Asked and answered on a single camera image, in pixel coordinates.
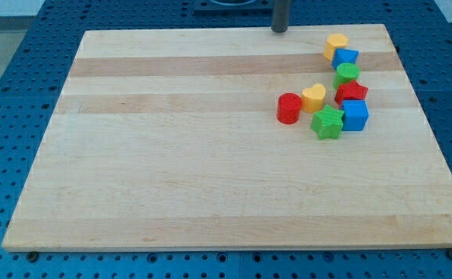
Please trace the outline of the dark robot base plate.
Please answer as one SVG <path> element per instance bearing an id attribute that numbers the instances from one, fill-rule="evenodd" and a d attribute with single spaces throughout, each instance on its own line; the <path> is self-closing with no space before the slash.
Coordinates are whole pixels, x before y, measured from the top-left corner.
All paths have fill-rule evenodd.
<path id="1" fill-rule="evenodd" d="M 274 7 L 272 0 L 193 0 L 195 15 L 213 13 L 270 12 Z"/>

